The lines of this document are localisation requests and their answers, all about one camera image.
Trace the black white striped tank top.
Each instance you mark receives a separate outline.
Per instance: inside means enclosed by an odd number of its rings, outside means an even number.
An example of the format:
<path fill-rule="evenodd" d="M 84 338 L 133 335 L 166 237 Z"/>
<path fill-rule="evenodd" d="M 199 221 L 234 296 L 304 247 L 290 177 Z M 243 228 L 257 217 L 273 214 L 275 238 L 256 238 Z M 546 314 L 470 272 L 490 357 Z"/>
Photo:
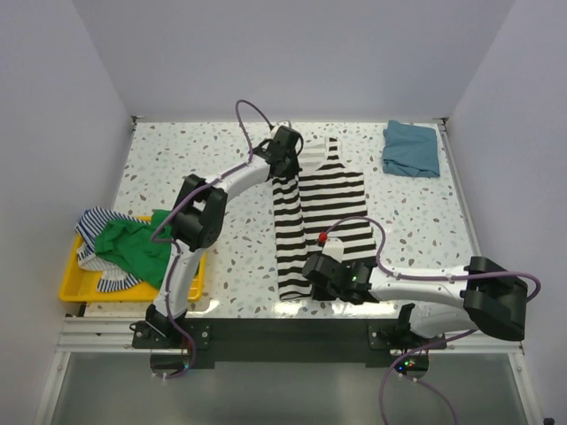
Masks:
<path fill-rule="evenodd" d="M 302 276 L 307 258 L 322 250 L 319 235 L 344 218 L 368 214 L 364 174 L 341 158 L 341 142 L 329 137 L 307 142 L 299 174 L 272 181 L 278 295 L 312 297 Z"/>

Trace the blue ribbed tank top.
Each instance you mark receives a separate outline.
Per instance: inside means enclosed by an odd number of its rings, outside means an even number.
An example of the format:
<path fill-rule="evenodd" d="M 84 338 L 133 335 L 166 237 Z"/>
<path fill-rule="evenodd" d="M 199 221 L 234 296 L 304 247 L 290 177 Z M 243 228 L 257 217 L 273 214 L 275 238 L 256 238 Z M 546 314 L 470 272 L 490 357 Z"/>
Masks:
<path fill-rule="evenodd" d="M 385 174 L 412 178 L 440 177 L 438 138 L 433 128 L 389 120 L 383 137 Z"/>

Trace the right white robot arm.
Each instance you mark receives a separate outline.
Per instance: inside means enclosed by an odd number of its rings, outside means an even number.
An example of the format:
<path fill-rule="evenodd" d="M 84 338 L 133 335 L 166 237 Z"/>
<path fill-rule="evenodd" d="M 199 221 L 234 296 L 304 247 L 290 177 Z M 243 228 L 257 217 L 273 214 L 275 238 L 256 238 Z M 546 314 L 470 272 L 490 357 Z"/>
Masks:
<path fill-rule="evenodd" d="M 411 274 L 360 261 L 348 266 L 316 253 L 302 274 L 318 290 L 354 305 L 404 301 L 394 335 L 407 348 L 447 332 L 469 330 L 504 341 L 524 340 L 525 276 L 484 257 L 472 257 L 465 266 L 417 269 Z"/>

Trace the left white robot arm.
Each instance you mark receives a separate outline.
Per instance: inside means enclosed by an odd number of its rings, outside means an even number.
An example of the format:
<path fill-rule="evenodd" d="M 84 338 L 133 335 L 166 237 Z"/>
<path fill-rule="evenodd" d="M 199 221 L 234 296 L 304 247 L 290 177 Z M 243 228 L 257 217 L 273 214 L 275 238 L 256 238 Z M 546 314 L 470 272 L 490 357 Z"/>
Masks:
<path fill-rule="evenodd" d="M 174 209 L 162 222 L 171 227 L 171 236 L 160 237 L 158 228 L 151 237 L 153 242 L 172 245 L 164 281 L 145 316 L 153 338 L 162 346 L 174 347 L 188 335 L 182 322 L 190 286 L 206 249 L 221 234 L 228 203 L 270 179 L 295 176 L 303 144 L 298 131 L 281 125 L 252 149 L 245 162 L 207 178 L 191 174 L 184 179 Z"/>

